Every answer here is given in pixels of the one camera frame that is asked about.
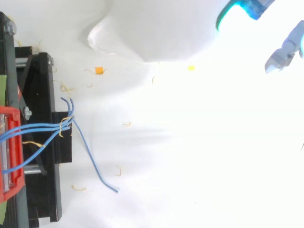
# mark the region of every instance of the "white surface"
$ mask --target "white surface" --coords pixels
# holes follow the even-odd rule
[[[106,181],[120,190],[100,183],[73,129],[73,163],[60,168],[63,217],[53,224],[41,219],[41,227],[303,227],[299,57],[266,76],[268,53],[258,57],[259,45],[223,39],[187,63],[141,64],[88,47],[103,12],[98,0],[0,6],[16,21],[15,39],[43,40],[42,51],[58,68],[54,78],[76,89],[77,121]],[[95,66],[109,71],[84,72]],[[66,110],[57,84],[55,96],[57,110]]]
[[[112,0],[89,34],[90,46],[147,62],[188,60],[216,37],[229,0]]]

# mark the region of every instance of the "green paper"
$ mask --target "green paper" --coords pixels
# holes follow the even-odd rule
[[[6,212],[6,201],[0,204],[0,225],[3,225]]]
[[[6,75],[0,75],[0,106],[5,105]]]

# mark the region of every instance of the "wire bundle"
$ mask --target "wire bundle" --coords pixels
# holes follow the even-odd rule
[[[64,98],[61,98],[63,101],[66,102],[67,104],[67,107],[68,107],[68,117],[67,118],[64,118],[64,121],[61,121],[61,123],[55,123],[55,124],[52,124],[52,123],[34,123],[34,124],[27,124],[27,125],[23,125],[23,126],[20,126],[20,127],[16,127],[16,128],[13,128],[7,132],[5,132],[4,134],[1,134],[0,135],[0,143],[8,140],[9,138],[11,137],[15,137],[17,135],[22,135],[22,134],[27,134],[27,133],[34,133],[34,132],[54,132],[50,137],[49,139],[43,144],[43,146],[38,149],[32,156],[30,156],[26,161],[24,161],[22,164],[12,168],[12,169],[8,169],[8,170],[2,170],[2,174],[6,174],[6,173],[11,173],[11,172],[14,172],[18,169],[21,169],[23,168],[24,166],[26,166],[27,164],[29,164],[32,160],[34,160],[43,150],[44,148],[58,135],[58,134],[61,134],[62,131],[66,131],[68,129],[70,129],[69,125],[74,122],[75,126],[77,127],[77,129],[79,130],[80,132],[80,135],[85,143],[85,147],[88,151],[88,154],[91,158],[91,161],[94,165],[94,168],[98,174],[98,177],[99,179],[101,180],[101,182],[107,186],[108,188],[110,188],[111,190],[115,191],[115,192],[118,192],[116,189],[112,188],[111,186],[109,186],[102,178],[101,176],[101,173],[97,167],[97,164],[93,158],[93,155],[86,143],[86,140],[84,138],[84,135],[82,134],[78,124],[76,123],[75,121],[75,118],[74,118],[74,103],[73,103],[73,100],[70,99],[70,102],[71,102],[71,105],[72,105],[72,110],[71,110],[71,107],[70,107],[70,104],[69,102],[64,99]]]

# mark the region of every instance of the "orange fragment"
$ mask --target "orange fragment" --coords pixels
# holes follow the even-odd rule
[[[103,67],[95,67],[95,74],[103,75],[104,74],[104,68]]]

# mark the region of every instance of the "white paper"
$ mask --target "white paper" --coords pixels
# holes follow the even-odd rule
[[[187,60],[215,38],[216,19],[227,2],[115,0],[88,42],[96,51],[136,60]]]

